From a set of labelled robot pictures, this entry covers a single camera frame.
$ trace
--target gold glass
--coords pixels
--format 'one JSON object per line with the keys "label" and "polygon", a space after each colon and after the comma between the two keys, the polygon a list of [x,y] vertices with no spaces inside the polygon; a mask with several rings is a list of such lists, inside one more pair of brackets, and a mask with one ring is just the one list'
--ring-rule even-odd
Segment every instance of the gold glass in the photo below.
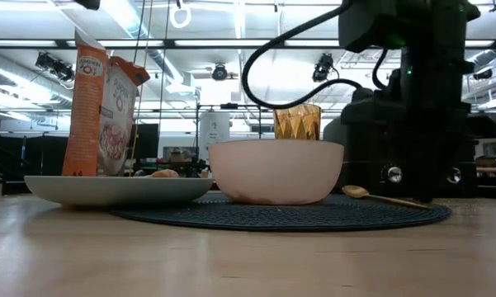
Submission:
{"label": "gold glass", "polygon": [[320,140],[321,107],[301,105],[273,111],[276,139]]}

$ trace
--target desk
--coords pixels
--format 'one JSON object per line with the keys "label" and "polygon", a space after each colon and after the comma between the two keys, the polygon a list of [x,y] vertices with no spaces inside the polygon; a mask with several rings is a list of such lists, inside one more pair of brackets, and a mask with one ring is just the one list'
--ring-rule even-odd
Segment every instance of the desk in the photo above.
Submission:
{"label": "desk", "polygon": [[146,224],[0,200],[0,297],[496,297],[496,200],[360,233],[250,233]]}

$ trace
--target round woven placemat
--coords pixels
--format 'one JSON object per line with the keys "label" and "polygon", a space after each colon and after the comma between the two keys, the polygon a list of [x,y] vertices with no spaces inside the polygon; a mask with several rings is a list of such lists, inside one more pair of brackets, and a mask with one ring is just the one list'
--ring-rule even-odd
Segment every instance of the round woven placemat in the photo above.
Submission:
{"label": "round woven placemat", "polygon": [[447,219],[451,210],[413,209],[374,200],[332,195],[302,206],[242,205],[222,194],[207,194],[185,205],[156,209],[113,209],[127,219],[205,229],[272,232],[334,232],[394,229],[432,224]]}

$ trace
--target orange cereal box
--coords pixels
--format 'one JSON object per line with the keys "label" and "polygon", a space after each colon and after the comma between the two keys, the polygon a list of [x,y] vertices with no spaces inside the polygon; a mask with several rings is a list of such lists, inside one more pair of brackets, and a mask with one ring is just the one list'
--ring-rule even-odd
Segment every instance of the orange cereal box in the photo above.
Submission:
{"label": "orange cereal box", "polygon": [[108,58],[96,40],[75,31],[78,49],[68,147],[62,175],[117,175],[126,160],[144,68]]}

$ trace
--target logo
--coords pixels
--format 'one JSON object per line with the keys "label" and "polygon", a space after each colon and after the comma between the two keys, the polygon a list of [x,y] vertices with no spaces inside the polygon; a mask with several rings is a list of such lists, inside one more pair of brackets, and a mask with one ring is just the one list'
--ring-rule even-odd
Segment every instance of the logo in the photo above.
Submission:
{"label": "logo", "polygon": [[130,93],[125,84],[120,82],[117,78],[114,80],[113,97],[116,101],[116,108],[121,113],[126,113],[126,105],[129,102]]}
{"label": "logo", "polygon": [[103,65],[99,59],[84,56],[77,63],[77,72],[79,74],[99,77],[102,75]]}

